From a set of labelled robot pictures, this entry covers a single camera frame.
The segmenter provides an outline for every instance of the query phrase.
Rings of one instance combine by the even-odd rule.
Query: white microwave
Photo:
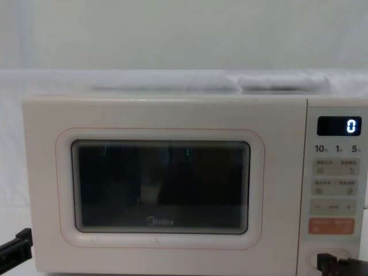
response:
[[[35,96],[24,101],[39,271],[320,275],[357,258],[368,99]]]

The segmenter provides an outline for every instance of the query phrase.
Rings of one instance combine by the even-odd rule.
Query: digital display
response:
[[[322,116],[318,118],[319,136],[359,136],[362,118],[349,116]]]

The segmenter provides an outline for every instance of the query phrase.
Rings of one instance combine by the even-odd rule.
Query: midea logo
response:
[[[147,218],[147,224],[149,226],[173,226],[173,220],[166,220],[165,218],[156,218],[154,216],[150,216]]]

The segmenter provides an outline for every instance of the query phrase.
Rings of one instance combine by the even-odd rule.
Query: microwave window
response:
[[[247,230],[245,141],[76,140],[71,153],[81,232]]]

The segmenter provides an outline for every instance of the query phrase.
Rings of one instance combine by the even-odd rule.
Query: white wall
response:
[[[21,67],[18,23],[15,0],[0,1],[0,68]]]
[[[367,68],[367,0],[18,0],[32,68]]]

